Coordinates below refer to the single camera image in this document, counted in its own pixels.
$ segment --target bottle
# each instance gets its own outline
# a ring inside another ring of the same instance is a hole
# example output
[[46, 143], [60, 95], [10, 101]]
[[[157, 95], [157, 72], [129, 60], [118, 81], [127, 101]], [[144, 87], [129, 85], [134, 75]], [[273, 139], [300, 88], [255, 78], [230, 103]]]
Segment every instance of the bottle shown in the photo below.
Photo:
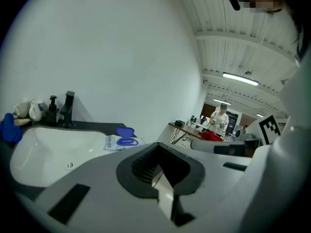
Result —
[[53, 96], [53, 95], [50, 97], [51, 103], [49, 105], [49, 110], [46, 112], [46, 120], [47, 120], [47, 123], [50, 123], [50, 124], [57, 124], [59, 120], [60, 110], [59, 108], [57, 108], [55, 104], [56, 98], [57, 96]]

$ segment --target white mug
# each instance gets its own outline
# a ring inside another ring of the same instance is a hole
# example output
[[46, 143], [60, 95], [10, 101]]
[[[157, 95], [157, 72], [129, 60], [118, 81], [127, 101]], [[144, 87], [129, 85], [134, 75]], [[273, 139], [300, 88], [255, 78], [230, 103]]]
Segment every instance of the white mug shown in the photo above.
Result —
[[30, 101], [29, 116], [33, 121], [40, 121], [42, 119], [43, 101], [34, 99]]
[[20, 117], [24, 118], [27, 116], [30, 108], [28, 99], [20, 99], [16, 105], [14, 105], [15, 113]]

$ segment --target faucet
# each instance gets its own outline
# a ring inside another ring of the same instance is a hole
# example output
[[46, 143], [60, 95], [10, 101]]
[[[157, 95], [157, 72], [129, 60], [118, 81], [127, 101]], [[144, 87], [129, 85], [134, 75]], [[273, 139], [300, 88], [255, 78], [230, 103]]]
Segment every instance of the faucet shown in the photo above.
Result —
[[66, 101], [63, 108], [60, 111], [60, 114], [64, 116], [64, 126], [71, 127], [72, 126], [72, 107], [73, 107], [73, 98], [74, 92], [68, 91], [66, 93]]

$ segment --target sink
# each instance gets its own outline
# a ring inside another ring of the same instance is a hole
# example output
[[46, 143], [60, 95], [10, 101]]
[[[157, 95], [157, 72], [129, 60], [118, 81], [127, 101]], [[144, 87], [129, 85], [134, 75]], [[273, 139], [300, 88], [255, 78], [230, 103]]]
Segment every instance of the sink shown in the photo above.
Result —
[[96, 131], [29, 128], [10, 162], [13, 178], [25, 185], [47, 187], [104, 150], [106, 135]]

